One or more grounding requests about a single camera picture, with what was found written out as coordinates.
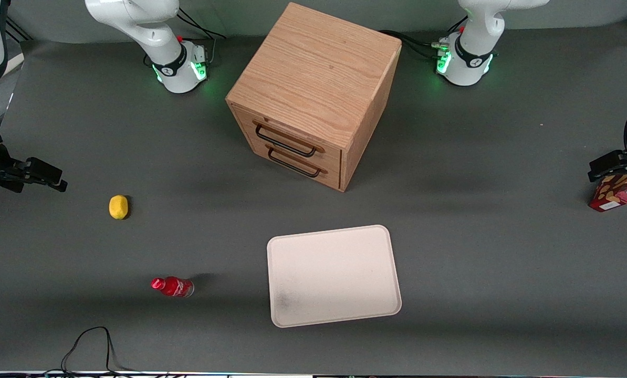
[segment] drawer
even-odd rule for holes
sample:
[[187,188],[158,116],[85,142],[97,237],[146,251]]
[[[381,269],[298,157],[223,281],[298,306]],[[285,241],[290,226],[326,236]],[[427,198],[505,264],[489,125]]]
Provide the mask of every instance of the drawer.
[[295,135],[278,122],[261,117],[253,112],[233,106],[239,125],[253,147],[268,143],[290,155],[307,161],[318,167],[339,170],[341,150],[332,146],[311,141],[306,136]]
[[339,190],[339,166],[337,167],[319,167],[313,163],[304,160],[298,155],[294,155],[289,151],[282,150],[277,146],[269,143],[254,144],[253,151],[278,165],[281,165],[298,174],[316,180],[323,185],[330,186]]

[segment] bottle label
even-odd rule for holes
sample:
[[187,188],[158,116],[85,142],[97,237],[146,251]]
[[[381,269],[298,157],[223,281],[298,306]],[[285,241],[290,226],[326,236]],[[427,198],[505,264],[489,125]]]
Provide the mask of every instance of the bottle label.
[[179,279],[177,280],[177,287],[174,293],[172,294],[172,296],[173,297],[189,297],[192,295],[193,292],[194,292],[194,285],[191,281]]

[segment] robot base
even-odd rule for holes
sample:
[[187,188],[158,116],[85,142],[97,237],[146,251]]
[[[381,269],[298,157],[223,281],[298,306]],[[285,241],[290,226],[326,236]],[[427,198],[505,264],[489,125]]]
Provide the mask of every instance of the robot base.
[[[456,38],[461,34],[458,32],[452,33],[449,36],[440,38],[440,43],[453,46]],[[444,55],[442,55],[437,61],[437,68],[435,72],[446,77],[452,84],[456,86],[467,87],[477,83],[484,74],[488,72],[489,64],[493,59],[491,55],[486,62],[480,59],[479,66],[470,68],[467,66],[465,60],[458,55],[455,48],[449,48]]]
[[176,75],[166,76],[153,66],[157,80],[172,93],[189,92],[206,80],[206,52],[204,47],[194,45],[191,41],[183,41],[181,45],[187,50],[187,62],[177,70]]

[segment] cabinet top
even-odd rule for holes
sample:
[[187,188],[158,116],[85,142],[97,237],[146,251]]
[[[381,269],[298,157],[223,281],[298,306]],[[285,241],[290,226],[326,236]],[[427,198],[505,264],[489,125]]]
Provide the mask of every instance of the cabinet top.
[[290,3],[227,100],[345,148],[401,45]]

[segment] green led light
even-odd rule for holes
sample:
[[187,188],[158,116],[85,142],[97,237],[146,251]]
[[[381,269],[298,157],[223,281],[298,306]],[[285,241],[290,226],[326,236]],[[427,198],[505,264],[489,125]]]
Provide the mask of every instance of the green led light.
[[488,72],[489,66],[491,66],[491,60],[493,60],[493,54],[488,57],[488,62],[486,63],[486,68],[484,69],[484,73]]
[[155,65],[152,65],[152,69],[153,69],[153,71],[155,71],[155,75],[157,75],[157,81],[162,83],[162,77],[160,77],[160,73],[157,72],[157,69],[155,68]]
[[440,61],[437,63],[437,71],[440,72],[441,74],[444,74],[446,72],[446,69],[448,68],[448,63],[450,62],[451,62],[451,53],[447,51],[440,58]]
[[199,79],[199,81],[206,79],[206,65],[205,64],[190,62],[190,67],[192,67],[194,74],[196,75],[196,78]]

